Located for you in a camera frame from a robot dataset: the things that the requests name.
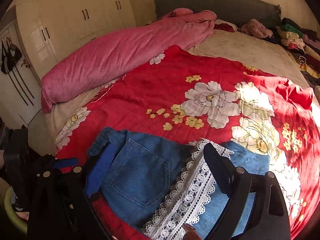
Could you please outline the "dark grey headboard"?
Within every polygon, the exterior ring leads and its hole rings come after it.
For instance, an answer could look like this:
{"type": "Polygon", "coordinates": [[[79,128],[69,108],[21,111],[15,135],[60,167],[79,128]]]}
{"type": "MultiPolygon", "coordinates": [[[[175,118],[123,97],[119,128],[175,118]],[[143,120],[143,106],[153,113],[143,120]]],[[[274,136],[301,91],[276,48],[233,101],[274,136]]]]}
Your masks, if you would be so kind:
{"type": "Polygon", "coordinates": [[[252,19],[267,29],[281,25],[281,8],[260,0],[154,0],[157,18],[177,8],[187,8],[194,13],[210,10],[217,18],[242,26],[252,19]]]}

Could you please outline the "cream wardrobe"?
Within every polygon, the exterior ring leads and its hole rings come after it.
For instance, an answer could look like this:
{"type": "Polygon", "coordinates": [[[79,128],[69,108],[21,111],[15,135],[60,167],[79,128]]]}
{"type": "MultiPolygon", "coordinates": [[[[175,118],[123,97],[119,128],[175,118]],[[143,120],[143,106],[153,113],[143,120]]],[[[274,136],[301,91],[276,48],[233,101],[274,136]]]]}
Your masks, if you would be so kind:
{"type": "Polygon", "coordinates": [[[84,44],[136,26],[130,0],[14,0],[23,45],[37,76],[84,44]]]}

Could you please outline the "blue denim lace-trimmed pants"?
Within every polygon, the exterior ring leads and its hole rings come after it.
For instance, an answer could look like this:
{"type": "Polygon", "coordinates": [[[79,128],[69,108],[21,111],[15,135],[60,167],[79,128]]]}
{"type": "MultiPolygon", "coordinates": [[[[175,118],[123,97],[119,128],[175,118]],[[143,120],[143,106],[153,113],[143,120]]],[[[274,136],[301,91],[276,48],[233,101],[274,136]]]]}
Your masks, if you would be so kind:
{"type": "Polygon", "coordinates": [[[179,128],[157,135],[105,127],[88,137],[88,157],[111,157],[99,191],[122,221],[150,239],[181,239],[183,223],[206,237],[221,215],[221,193],[204,161],[210,143],[235,166],[265,174],[269,156],[231,141],[225,131],[179,128]]]}

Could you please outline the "pink rolled quilt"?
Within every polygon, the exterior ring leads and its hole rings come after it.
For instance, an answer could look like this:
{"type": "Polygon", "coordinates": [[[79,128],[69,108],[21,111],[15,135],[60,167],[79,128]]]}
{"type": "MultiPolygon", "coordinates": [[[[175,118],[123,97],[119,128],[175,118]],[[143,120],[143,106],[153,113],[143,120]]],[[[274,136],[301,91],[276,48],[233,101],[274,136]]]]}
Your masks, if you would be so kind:
{"type": "Polygon", "coordinates": [[[212,34],[216,13],[175,9],[142,27],[124,28],[88,42],[42,78],[41,107],[68,102],[157,57],[172,45],[189,49],[212,34]]]}

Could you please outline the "beige bed sheet mattress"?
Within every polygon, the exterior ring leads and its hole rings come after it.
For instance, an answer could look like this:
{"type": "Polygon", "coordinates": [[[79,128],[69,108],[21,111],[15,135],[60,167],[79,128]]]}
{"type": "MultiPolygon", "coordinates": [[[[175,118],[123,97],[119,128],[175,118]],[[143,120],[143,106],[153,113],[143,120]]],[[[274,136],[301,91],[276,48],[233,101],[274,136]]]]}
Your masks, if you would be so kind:
{"type": "MultiPolygon", "coordinates": [[[[309,88],[295,61],[289,57],[281,46],[240,32],[229,33],[223,30],[215,30],[211,36],[188,49],[187,52],[193,55],[224,57],[239,61],[259,68],[263,72],[287,77],[303,89],[309,88]]],[[[76,94],[69,101],[64,100],[53,105],[52,111],[45,114],[52,141],[55,141],[58,133],[72,114],[88,103],[106,85],[107,83],[95,84],[92,89],[76,94]]]]}

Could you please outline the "white door with bags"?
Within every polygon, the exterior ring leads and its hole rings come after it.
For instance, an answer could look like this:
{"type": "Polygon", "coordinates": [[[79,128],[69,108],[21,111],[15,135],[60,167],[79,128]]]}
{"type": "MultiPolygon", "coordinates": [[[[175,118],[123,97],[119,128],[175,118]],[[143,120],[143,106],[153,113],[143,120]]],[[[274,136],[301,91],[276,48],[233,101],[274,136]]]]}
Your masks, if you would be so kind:
{"type": "Polygon", "coordinates": [[[13,128],[28,126],[41,108],[41,88],[17,31],[15,20],[1,30],[1,116],[13,128]]]}

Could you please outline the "pink fuzzy garment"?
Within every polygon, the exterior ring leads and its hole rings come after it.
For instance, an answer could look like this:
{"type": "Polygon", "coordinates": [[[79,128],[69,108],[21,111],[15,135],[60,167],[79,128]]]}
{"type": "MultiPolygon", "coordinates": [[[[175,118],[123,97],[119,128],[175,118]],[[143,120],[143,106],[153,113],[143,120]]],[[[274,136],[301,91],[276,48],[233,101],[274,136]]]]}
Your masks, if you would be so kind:
{"type": "Polygon", "coordinates": [[[259,39],[273,36],[273,32],[256,19],[251,19],[248,23],[244,24],[240,30],[242,33],[259,39]]]}

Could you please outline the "red floral blanket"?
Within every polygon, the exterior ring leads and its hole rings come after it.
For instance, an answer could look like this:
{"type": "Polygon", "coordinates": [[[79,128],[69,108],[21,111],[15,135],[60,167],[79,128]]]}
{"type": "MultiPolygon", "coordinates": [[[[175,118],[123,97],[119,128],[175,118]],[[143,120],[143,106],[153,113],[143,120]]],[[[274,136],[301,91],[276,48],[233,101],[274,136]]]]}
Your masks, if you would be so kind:
{"type": "Polygon", "coordinates": [[[66,122],[56,139],[59,158],[84,164],[100,131],[140,132],[189,144],[194,150],[170,177],[161,196],[143,202],[107,176],[97,207],[118,215],[111,193],[147,211],[125,219],[151,239],[181,239],[182,222],[203,230],[225,202],[202,158],[206,143],[239,165],[266,167],[279,181],[291,238],[306,227],[319,204],[319,121],[313,92],[291,80],[222,57],[192,55],[171,46],[103,88],[66,122]]]}

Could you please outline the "pile of folded clothes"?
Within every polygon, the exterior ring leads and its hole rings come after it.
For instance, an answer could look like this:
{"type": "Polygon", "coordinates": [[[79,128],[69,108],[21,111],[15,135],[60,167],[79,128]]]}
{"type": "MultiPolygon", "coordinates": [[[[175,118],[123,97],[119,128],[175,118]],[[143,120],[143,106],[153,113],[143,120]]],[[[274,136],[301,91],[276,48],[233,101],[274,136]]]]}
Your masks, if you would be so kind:
{"type": "Polygon", "coordinates": [[[280,44],[297,64],[305,79],[319,85],[319,38],[310,29],[301,28],[293,20],[283,18],[276,27],[280,44]]]}

